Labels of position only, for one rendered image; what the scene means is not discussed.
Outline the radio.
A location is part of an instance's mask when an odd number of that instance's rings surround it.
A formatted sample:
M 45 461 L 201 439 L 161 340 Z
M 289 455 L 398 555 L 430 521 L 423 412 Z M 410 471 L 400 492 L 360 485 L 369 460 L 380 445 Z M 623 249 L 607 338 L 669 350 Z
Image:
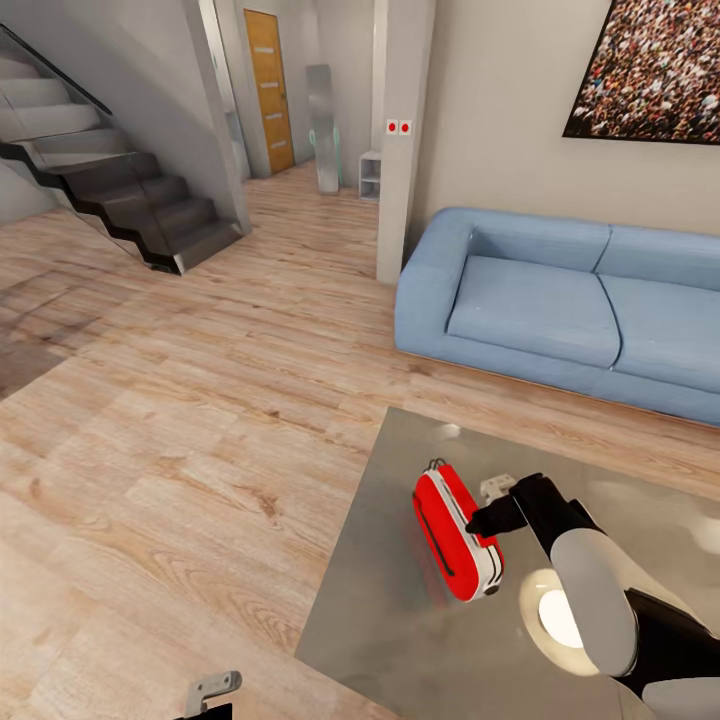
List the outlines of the radio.
M 465 603 L 497 593 L 504 573 L 503 554 L 495 535 L 467 533 L 471 514 L 479 508 L 451 465 L 423 471 L 413 504 L 451 593 Z

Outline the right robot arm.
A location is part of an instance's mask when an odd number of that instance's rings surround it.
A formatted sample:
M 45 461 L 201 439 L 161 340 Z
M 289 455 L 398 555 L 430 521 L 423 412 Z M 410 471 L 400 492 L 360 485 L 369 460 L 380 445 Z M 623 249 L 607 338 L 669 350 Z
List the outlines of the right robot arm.
M 720 640 L 648 576 L 549 476 L 481 483 L 487 507 L 467 533 L 529 525 L 551 559 L 590 662 L 634 691 L 658 720 L 720 720 Z M 506 494 L 506 496 L 505 496 Z

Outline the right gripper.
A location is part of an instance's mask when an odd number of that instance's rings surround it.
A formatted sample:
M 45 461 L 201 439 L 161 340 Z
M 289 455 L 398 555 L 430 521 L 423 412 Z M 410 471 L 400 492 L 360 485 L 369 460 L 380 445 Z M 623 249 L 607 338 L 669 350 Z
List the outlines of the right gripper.
M 518 526 L 505 517 L 502 504 L 503 498 L 497 499 L 495 503 L 472 513 L 472 519 L 465 527 L 467 533 L 479 533 L 486 538 L 497 533 L 517 530 Z

